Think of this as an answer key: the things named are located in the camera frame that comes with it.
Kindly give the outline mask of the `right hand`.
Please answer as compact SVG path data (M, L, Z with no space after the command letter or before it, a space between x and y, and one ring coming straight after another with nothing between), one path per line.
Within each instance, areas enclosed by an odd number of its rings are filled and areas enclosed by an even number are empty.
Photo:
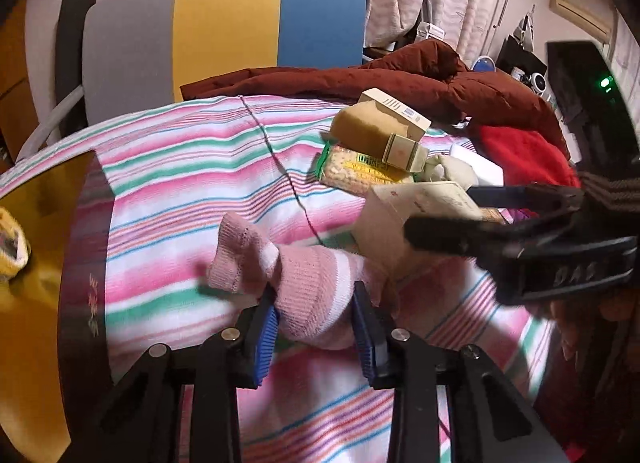
M638 379L638 289L557 299L544 308L558 328L563 358L575 365L587 396L627 376Z

